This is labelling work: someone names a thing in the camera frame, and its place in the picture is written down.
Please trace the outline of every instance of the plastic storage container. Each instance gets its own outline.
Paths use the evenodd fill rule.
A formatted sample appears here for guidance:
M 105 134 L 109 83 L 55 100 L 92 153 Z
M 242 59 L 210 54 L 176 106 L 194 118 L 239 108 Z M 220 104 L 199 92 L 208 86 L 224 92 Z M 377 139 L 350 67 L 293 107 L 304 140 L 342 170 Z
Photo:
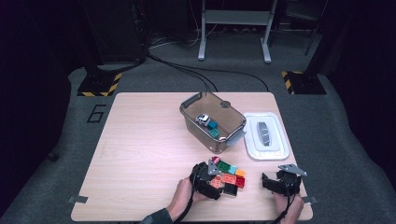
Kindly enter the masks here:
M 245 117 L 229 102 L 211 92 L 194 94 L 181 104 L 180 113 L 184 116 L 187 129 L 215 154 L 220 154 L 245 135 Z M 219 136 L 213 137 L 208 127 L 196 121 L 202 114 L 208 115 L 211 121 L 217 123 Z

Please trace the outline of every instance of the gray floor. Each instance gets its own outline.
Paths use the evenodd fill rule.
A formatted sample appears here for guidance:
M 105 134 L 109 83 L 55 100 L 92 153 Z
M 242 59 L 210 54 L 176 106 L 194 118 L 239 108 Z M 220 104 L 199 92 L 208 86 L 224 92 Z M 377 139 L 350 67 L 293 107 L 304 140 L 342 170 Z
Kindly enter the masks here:
M 150 52 L 172 63 L 239 71 L 265 81 L 276 97 L 297 162 L 308 172 L 304 179 L 307 192 L 319 199 L 319 203 L 313 205 L 314 217 L 305 223 L 396 223 L 395 191 L 349 130 L 346 112 L 331 82 L 319 76 L 326 95 L 289 95 L 286 91 L 281 71 L 305 70 L 320 36 L 310 54 L 304 56 L 308 43 L 305 36 L 277 35 L 270 48 L 271 64 L 263 62 L 260 37 L 239 34 L 209 40 L 204 62 L 197 61 L 198 43 L 191 47 L 169 44 Z M 219 91 L 266 91 L 252 77 L 202 74 L 212 80 Z M 118 92 L 205 90 L 200 80 L 149 59 L 123 73 L 113 96 L 78 97 L 77 89 L 84 77 L 82 69 L 69 76 L 73 86 L 71 100 L 63 134 L 54 149 L 60 159 L 43 161 L 0 223 L 73 223 L 70 218 L 73 204 L 67 200 L 71 195 L 78 195 Z M 87 123 L 95 105 L 106 105 L 99 108 L 104 117 L 100 123 Z

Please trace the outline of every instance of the black wall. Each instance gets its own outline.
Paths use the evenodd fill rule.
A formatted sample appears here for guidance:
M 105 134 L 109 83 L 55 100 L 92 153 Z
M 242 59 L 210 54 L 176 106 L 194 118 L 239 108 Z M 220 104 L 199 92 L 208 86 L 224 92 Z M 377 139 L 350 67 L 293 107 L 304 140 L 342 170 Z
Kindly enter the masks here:
M 134 0 L 79 0 L 89 22 L 101 63 L 130 63 L 145 58 L 145 27 Z
M 396 188 L 396 6 L 390 2 L 358 1 L 329 79 L 350 129 Z
M 71 93 L 67 76 L 83 65 L 63 8 L 62 1 L 0 3 L 0 216 L 56 146 Z M 78 15 L 77 1 L 67 8 Z

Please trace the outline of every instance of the wooden table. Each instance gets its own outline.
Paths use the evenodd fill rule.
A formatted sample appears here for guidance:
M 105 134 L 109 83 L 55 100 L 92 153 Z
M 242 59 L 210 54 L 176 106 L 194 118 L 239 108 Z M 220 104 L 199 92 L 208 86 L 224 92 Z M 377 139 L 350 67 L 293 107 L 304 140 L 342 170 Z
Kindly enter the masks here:
M 75 221 L 138 221 L 167 206 L 179 179 L 214 154 L 186 128 L 180 104 L 195 92 L 119 93 L 108 115 L 76 203 Z M 273 112 L 283 121 L 272 93 L 216 92 L 241 112 Z M 292 151 L 284 161 L 253 161 L 245 141 L 219 154 L 222 160 L 246 172 L 246 185 L 236 197 L 196 204 L 183 221 L 274 220 L 274 199 L 262 187 L 262 173 L 276 179 L 279 164 L 296 164 Z M 304 184 L 301 195 L 306 196 Z M 309 204 L 300 220 L 313 216 Z

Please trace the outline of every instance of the toy block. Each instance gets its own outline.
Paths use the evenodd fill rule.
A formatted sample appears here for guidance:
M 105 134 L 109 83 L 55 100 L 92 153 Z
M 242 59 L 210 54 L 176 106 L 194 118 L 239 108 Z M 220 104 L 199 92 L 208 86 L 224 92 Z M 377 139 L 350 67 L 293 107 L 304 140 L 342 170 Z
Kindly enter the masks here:
M 231 166 L 230 166 L 230 169 L 228 170 L 228 173 L 230 173 L 230 174 L 234 175 L 234 174 L 235 174 L 235 172 L 236 172 L 236 166 L 234 166 L 234 165 L 231 165 Z
M 221 188 L 221 180 L 220 180 L 220 177 L 219 177 L 219 176 L 216 176 L 215 178 L 213 178 L 213 179 L 210 181 L 210 185 L 211 185 L 213 188 L 215 188 L 215 189 Z
M 217 166 L 218 166 L 219 170 L 221 170 L 223 173 L 227 173 L 230 170 L 231 165 L 224 161 L 219 161 L 217 163 Z
M 212 157 L 212 161 L 213 161 L 215 164 L 218 164 L 218 162 L 220 161 L 220 157 L 214 156 L 214 157 Z
M 236 175 L 223 174 L 221 180 L 222 180 L 222 182 L 224 182 L 224 183 L 235 184 L 235 182 L 236 182 Z
M 236 179 L 235 179 L 235 185 L 238 188 L 242 189 L 245 186 L 245 178 L 237 176 Z
M 224 184 L 224 191 L 223 191 L 223 193 L 236 196 L 236 193 L 237 193 L 237 192 L 238 192 L 238 187 L 237 187 L 236 185 L 228 184 L 228 183 L 225 183 L 225 184 Z
M 220 136 L 219 130 L 217 129 L 212 129 L 209 131 L 209 133 L 213 138 L 218 138 Z
M 213 120 L 210 120 L 209 123 L 207 124 L 207 129 L 212 130 L 216 128 L 218 128 L 218 123 Z
M 245 171 L 243 170 L 236 170 L 235 171 L 235 175 L 241 176 L 241 177 L 245 177 Z
M 212 161 L 212 159 L 209 159 L 208 161 L 208 168 L 207 168 L 207 173 L 209 175 L 219 175 L 221 174 L 221 170 L 216 166 L 216 164 Z

